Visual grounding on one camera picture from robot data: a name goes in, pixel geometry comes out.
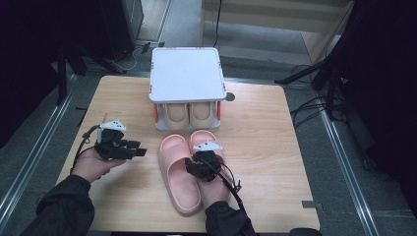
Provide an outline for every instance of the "finger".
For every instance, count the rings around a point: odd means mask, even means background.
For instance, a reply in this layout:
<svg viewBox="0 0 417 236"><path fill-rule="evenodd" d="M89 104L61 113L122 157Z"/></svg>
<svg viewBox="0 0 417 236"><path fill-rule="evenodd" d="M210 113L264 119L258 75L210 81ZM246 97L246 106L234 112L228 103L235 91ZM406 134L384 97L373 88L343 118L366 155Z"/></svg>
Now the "finger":
<svg viewBox="0 0 417 236"><path fill-rule="evenodd" d="M107 161L107 165L109 168L113 168L124 163L126 163L126 160L121 160L121 159L112 159L112 160Z"/></svg>

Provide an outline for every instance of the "black sleeve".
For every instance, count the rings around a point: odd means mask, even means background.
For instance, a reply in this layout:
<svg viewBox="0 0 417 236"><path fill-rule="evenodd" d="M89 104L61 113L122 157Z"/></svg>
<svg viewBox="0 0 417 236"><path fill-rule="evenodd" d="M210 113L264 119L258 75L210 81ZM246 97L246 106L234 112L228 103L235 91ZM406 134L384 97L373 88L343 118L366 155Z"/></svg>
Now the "black sleeve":
<svg viewBox="0 0 417 236"><path fill-rule="evenodd" d="M86 235L94 219L89 188L89 181L68 176L42 198L36 219L22 235Z"/></svg>
<svg viewBox="0 0 417 236"><path fill-rule="evenodd" d="M213 236L257 235L248 215L227 202L212 204L206 209L206 216L206 231Z"/></svg>

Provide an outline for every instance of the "pink slipper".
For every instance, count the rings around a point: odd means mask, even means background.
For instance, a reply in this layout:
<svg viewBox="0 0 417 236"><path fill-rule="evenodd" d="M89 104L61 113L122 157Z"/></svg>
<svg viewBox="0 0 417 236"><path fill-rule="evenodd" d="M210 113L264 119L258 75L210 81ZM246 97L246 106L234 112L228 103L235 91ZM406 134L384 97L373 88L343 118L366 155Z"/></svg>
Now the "pink slipper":
<svg viewBox="0 0 417 236"><path fill-rule="evenodd" d="M171 130L182 130L190 123L187 103L163 104L166 126Z"/></svg>
<svg viewBox="0 0 417 236"><path fill-rule="evenodd" d="M190 156L187 143L180 135L168 136L160 144L158 161L163 181L175 208L184 214L190 214L202 205L196 179L185 167L185 158Z"/></svg>
<svg viewBox="0 0 417 236"><path fill-rule="evenodd" d="M214 120L212 102L190 103L190 124L194 128L210 128Z"/></svg>
<svg viewBox="0 0 417 236"><path fill-rule="evenodd" d="M192 152L192 154L197 152L196 150L193 149L194 146L199 146L207 141L220 145L220 142L218 141L217 137L212 132L206 131L206 130L199 130L199 131L194 132L191 135L190 142L189 142L190 151ZM214 153L217 156L219 156L220 162L224 164L223 151L221 149L218 149L218 150L215 150ZM226 177L223 170L221 170L221 174L224 177ZM198 180L197 182L199 184L202 195L204 195L202 199L203 199L203 205L205 207L209 207L209 205L211 205L212 202L217 202L217 201L229 202L230 191L226 188L226 186L224 185L220 177L217 176L210 182L205 182L202 180Z"/></svg>

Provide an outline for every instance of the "white container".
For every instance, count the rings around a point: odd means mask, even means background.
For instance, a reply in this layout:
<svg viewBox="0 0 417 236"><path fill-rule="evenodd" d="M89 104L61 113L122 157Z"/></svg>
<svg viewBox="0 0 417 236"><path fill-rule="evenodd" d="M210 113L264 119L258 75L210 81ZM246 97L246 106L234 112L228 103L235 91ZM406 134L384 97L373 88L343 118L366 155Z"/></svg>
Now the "white container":
<svg viewBox="0 0 417 236"><path fill-rule="evenodd" d="M155 127L169 131L163 119L164 103L213 102L220 126L219 103L227 95L217 49L212 47L155 48L150 67L149 99L155 104Z"/></svg>

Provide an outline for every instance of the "wooden table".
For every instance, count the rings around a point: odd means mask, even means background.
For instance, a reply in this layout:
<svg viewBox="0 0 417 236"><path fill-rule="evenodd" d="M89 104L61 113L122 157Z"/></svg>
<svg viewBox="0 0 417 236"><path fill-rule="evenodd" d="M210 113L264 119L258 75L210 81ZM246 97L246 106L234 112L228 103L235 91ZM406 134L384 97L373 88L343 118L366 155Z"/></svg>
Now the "wooden table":
<svg viewBox="0 0 417 236"><path fill-rule="evenodd" d="M234 83L226 83L226 89L236 99L221 102L221 125L213 132L224 146L226 164L241 180L239 196L256 231L319 229L316 210L302 206L302 201L313 198L283 89ZM206 232L204 211L180 215L165 189L157 150L173 132L154 127L149 79L102 78L58 182L68 176L82 134L101 123L105 113L106 121L120 119L127 127L125 139L142 142L148 152L92 183L89 193L95 219L91 230ZM188 139L192 132L176 133ZM233 198L230 205L238 208Z"/></svg>

